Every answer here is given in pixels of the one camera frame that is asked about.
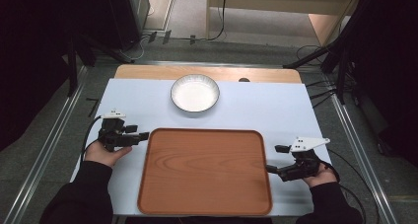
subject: wooden tray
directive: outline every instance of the wooden tray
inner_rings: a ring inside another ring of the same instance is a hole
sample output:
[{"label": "wooden tray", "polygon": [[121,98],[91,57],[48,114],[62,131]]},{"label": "wooden tray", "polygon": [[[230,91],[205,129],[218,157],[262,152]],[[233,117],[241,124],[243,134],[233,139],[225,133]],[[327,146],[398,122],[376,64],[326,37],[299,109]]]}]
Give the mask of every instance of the wooden tray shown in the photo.
[{"label": "wooden tray", "polygon": [[266,215],[272,207],[261,134],[158,128],[151,133],[138,208],[145,214]]}]

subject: human hand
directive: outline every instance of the human hand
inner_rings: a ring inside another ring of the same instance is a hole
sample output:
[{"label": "human hand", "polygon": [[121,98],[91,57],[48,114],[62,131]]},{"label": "human hand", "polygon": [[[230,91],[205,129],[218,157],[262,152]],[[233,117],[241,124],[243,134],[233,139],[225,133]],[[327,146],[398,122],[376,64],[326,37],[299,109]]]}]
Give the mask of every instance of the human hand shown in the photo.
[{"label": "human hand", "polygon": [[117,160],[132,151],[132,147],[123,147],[117,151],[109,152],[100,141],[93,142],[86,151],[85,161],[102,163],[113,167]]},{"label": "human hand", "polygon": [[320,163],[316,176],[304,178],[304,182],[307,183],[309,187],[316,187],[325,183],[337,182],[337,179],[332,172],[332,169],[326,169],[325,165]]}]

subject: white table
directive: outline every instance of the white table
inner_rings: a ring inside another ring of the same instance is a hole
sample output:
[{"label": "white table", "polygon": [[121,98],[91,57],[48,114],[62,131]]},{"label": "white table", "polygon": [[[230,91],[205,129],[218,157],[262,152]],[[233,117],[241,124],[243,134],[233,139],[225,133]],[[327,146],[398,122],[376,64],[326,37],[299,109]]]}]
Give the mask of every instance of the white table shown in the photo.
[{"label": "white table", "polygon": [[[171,100],[174,80],[110,79],[98,113],[113,109],[126,113],[125,125],[137,124],[138,132],[159,127],[253,129],[264,139],[267,164],[294,164],[291,154],[278,154],[275,145],[290,145],[297,136],[322,137],[305,85],[283,83],[239,83],[218,81],[220,98],[207,112],[189,113]],[[92,128],[88,143],[101,127]],[[115,215],[142,216],[137,196],[148,141],[134,146],[113,168],[108,190]],[[319,158],[330,162],[325,146],[315,149]],[[313,211],[308,186],[301,180],[283,183],[269,174],[273,207],[268,216],[299,216]]]}]

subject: black sleeve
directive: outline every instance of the black sleeve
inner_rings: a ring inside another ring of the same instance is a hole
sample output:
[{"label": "black sleeve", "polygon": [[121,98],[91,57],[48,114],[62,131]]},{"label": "black sleeve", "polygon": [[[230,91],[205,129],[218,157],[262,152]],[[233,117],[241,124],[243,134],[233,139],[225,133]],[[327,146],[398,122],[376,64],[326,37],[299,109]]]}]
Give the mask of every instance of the black sleeve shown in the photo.
[{"label": "black sleeve", "polygon": [[111,172],[106,165],[83,162],[74,182],[59,190],[44,209],[39,223],[111,223],[113,209],[107,191]]},{"label": "black sleeve", "polygon": [[360,212],[349,206],[338,183],[327,183],[311,188],[313,213],[304,215],[297,224],[361,224]]}]

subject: white bowl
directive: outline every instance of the white bowl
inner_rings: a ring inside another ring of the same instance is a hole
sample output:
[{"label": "white bowl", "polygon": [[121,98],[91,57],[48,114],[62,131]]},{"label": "white bowl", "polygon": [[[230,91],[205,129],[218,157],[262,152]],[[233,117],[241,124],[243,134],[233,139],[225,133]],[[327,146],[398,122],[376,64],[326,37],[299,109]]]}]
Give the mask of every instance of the white bowl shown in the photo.
[{"label": "white bowl", "polygon": [[173,102],[187,112],[206,111],[216,104],[218,98],[218,85],[206,75],[185,75],[177,79],[172,86]]}]

